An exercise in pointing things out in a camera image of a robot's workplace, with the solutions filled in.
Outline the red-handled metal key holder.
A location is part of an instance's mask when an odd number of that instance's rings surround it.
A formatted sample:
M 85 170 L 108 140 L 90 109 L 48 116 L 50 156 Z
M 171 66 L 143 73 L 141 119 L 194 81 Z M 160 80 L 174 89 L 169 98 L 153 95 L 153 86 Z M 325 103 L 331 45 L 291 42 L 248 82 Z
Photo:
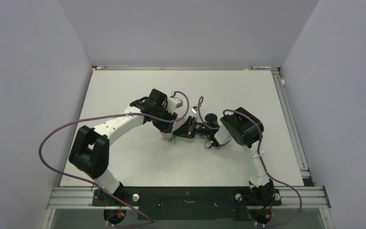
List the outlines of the red-handled metal key holder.
M 165 141 L 173 141 L 174 139 L 174 136 L 172 133 L 162 133 L 162 140 L 165 140 Z

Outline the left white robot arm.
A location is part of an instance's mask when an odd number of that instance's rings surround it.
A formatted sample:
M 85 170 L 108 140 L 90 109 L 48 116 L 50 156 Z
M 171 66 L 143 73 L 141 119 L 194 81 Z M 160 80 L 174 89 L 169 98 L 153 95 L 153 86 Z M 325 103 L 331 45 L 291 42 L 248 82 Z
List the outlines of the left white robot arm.
M 78 129 L 69 162 L 105 191 L 104 199 L 118 205 L 123 198 L 122 183 L 109 170 L 111 145 L 130 130 L 151 122 L 163 133 L 170 133 L 183 100 L 152 89 L 149 96 L 135 100 L 121 113 L 94 127 Z

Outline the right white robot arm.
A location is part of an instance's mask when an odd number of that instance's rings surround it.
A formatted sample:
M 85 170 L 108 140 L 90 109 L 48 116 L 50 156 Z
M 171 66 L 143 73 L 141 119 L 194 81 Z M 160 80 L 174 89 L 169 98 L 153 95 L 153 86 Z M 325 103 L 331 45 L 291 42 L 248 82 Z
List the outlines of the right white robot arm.
M 172 138 L 195 138 L 199 136 L 207 139 L 205 148 L 221 148 L 234 140 L 240 145 L 244 153 L 250 157 L 249 162 L 249 186 L 250 198 L 256 204 L 263 204 L 265 201 L 279 197 L 272 179 L 262 163 L 260 146 L 252 147 L 254 143 L 260 143 L 264 126 L 254 115 L 242 107 L 225 114 L 218 123 L 216 114 L 208 113 L 200 118 L 198 108 L 192 108 L 193 115 L 172 131 Z

